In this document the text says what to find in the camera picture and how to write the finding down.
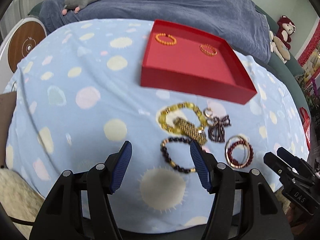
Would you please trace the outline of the gold metal watch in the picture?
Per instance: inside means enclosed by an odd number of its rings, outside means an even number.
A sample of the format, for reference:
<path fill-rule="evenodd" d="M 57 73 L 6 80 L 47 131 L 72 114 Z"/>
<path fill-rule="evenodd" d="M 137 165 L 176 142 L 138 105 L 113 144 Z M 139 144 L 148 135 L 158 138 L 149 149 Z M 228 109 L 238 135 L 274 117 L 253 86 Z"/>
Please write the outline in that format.
<path fill-rule="evenodd" d="M 203 126 L 203 124 L 200 124 L 199 127 L 196 127 L 193 123 L 180 117 L 176 118 L 173 123 L 182 131 L 184 135 L 192 140 L 196 140 L 199 145 L 203 146 L 207 143 L 207 138 L 204 131 L 205 126 Z"/>

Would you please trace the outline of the gold hoop earring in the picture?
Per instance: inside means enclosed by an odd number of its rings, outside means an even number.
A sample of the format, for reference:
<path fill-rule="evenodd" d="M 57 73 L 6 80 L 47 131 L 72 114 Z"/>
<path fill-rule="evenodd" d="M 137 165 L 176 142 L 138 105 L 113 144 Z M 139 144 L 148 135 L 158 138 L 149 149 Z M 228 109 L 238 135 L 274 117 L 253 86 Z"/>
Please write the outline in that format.
<path fill-rule="evenodd" d="M 207 119 L 207 125 L 208 126 L 215 126 L 217 121 L 215 119 L 209 118 Z"/>
<path fill-rule="evenodd" d="M 207 118 L 211 118 L 213 116 L 213 111 L 211 108 L 205 108 L 203 113 Z"/>

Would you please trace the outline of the thin gold bangle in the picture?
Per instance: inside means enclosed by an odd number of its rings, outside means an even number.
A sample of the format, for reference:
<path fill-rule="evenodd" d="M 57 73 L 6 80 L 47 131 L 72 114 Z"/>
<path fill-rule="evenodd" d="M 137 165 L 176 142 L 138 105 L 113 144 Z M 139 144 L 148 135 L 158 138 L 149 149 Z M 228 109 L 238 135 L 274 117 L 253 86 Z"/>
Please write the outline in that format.
<path fill-rule="evenodd" d="M 236 149 L 238 146 L 244 147 L 246 159 L 243 163 L 238 162 L 232 156 L 233 150 Z M 240 135 L 234 135 L 230 137 L 226 144 L 225 144 L 225 159 L 227 163 L 236 169 L 242 169 L 247 167 L 252 162 L 252 147 L 249 142 Z"/>

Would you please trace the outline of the gold chain cuff bangle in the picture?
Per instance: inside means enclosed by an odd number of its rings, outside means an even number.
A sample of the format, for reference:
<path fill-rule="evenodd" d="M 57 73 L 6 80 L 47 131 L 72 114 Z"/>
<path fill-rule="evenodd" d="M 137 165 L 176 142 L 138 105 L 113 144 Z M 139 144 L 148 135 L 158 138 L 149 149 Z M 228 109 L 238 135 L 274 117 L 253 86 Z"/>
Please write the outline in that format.
<path fill-rule="evenodd" d="M 200 51 L 202 51 L 205 55 L 214 57 L 217 55 L 217 49 L 210 44 L 201 44 Z"/>

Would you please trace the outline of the red gift bag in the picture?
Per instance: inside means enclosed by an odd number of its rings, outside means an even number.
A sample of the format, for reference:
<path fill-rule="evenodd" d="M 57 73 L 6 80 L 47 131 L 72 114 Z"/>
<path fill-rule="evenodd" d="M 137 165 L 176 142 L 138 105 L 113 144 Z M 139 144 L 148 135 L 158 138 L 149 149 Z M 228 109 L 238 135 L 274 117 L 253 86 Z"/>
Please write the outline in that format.
<path fill-rule="evenodd" d="M 308 111 L 304 107 L 300 107 L 299 109 L 299 114 L 302 119 L 302 124 L 303 124 L 303 129 L 306 137 L 306 144 L 308 147 L 308 150 L 311 149 L 311 133 L 310 133 L 310 124 L 311 124 L 311 119 L 310 116 L 308 115 Z"/>

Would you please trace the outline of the light blue patterned cloth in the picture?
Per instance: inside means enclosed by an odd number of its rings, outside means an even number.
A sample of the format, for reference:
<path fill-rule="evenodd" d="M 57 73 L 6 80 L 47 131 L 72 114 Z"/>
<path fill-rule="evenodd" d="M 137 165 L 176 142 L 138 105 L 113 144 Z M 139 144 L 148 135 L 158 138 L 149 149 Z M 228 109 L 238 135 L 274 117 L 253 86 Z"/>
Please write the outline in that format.
<path fill-rule="evenodd" d="M 283 147 L 306 159 L 309 150 L 298 109 L 286 87 L 253 57 L 234 51 L 257 94 L 246 104 L 140 85 L 153 23 L 91 20 L 65 25 L 48 35 L 17 67 L 5 88 L 17 102 L 6 144 L 7 167 L 46 197 L 67 169 L 84 172 L 117 152 L 125 141 L 132 158 L 123 183 L 110 198 L 121 229 L 167 233 L 205 224 L 214 196 L 192 169 L 189 146 L 164 139 L 180 136 L 180 117 L 196 127 L 229 115 L 225 139 L 244 137 L 253 148 L 245 171 L 261 171 L 271 189 L 280 181 L 264 162 Z"/>

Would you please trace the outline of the green sofa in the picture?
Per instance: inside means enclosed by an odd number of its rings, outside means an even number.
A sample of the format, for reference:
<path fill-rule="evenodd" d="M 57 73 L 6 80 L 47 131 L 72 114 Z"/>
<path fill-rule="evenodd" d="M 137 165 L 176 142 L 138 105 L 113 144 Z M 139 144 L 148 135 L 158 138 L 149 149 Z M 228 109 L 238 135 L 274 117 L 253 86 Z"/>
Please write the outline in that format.
<path fill-rule="evenodd" d="M 310 113 L 307 100 L 298 83 L 298 80 L 302 79 L 303 68 L 299 65 L 294 56 L 290 53 L 290 59 L 284 63 L 275 53 L 271 53 L 270 59 L 266 61 L 264 54 L 267 52 L 267 49 L 264 42 L 261 43 L 255 39 L 253 47 L 255 50 L 259 51 L 252 53 L 248 48 L 245 51 L 257 59 L 259 64 L 262 63 L 263 67 L 286 85 L 297 109 L 304 107 L 307 112 Z"/>

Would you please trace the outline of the red cardboard box tray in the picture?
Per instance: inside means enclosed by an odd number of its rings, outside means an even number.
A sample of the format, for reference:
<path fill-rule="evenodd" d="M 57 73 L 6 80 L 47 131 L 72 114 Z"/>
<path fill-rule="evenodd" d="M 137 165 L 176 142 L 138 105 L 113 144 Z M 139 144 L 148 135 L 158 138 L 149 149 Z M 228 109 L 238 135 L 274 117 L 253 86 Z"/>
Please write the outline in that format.
<path fill-rule="evenodd" d="M 200 51 L 210 44 L 217 55 Z M 146 45 L 140 85 L 246 104 L 257 90 L 226 40 L 186 25 L 155 20 Z"/>

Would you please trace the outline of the beige plush toy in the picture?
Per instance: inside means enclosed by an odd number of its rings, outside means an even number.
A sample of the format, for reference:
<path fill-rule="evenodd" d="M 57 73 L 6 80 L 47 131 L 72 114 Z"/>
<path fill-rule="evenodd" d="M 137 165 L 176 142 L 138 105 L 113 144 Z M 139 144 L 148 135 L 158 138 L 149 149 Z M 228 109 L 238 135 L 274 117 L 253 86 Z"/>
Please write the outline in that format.
<path fill-rule="evenodd" d="M 269 31 L 269 36 L 271 52 L 275 53 L 283 63 L 287 63 L 287 61 L 291 59 L 289 50 L 287 49 L 285 44 L 283 44 L 279 37 L 274 36 L 274 33 L 271 30 Z"/>

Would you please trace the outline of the red monkey plush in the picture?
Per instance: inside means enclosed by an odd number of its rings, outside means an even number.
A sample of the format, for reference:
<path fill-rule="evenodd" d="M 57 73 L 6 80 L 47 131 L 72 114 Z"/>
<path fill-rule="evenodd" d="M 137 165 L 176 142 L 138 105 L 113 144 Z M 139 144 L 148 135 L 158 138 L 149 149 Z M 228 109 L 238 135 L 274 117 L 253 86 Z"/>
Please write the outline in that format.
<path fill-rule="evenodd" d="M 279 28 L 277 31 L 277 37 L 281 39 L 283 44 L 286 46 L 288 50 L 291 49 L 290 42 L 291 35 L 296 31 L 296 26 L 292 20 L 290 20 L 287 16 L 282 15 L 277 22 Z"/>

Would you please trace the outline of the round wooden white device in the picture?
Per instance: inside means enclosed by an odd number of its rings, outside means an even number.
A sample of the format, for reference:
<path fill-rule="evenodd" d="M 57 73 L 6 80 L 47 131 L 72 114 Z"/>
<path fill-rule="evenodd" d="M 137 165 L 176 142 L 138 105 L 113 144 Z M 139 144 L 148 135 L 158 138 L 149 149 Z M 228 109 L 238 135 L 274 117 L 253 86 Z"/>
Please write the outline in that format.
<path fill-rule="evenodd" d="M 45 37 L 43 23 L 34 17 L 20 20 L 1 44 L 0 86 L 3 91 L 17 70 L 17 64 L 25 58 Z"/>

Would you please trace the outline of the dark blue blanket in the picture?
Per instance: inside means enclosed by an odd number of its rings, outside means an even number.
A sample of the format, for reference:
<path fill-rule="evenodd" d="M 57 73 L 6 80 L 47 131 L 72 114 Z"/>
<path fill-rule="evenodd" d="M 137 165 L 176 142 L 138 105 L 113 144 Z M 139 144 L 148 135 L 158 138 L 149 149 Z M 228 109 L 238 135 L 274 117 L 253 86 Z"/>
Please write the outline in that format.
<path fill-rule="evenodd" d="M 42 3 L 40 20 L 49 33 L 95 18 L 160 19 L 219 36 L 264 63 L 271 57 L 267 19 L 251 0 L 100 0 L 63 16 L 64 1 Z"/>

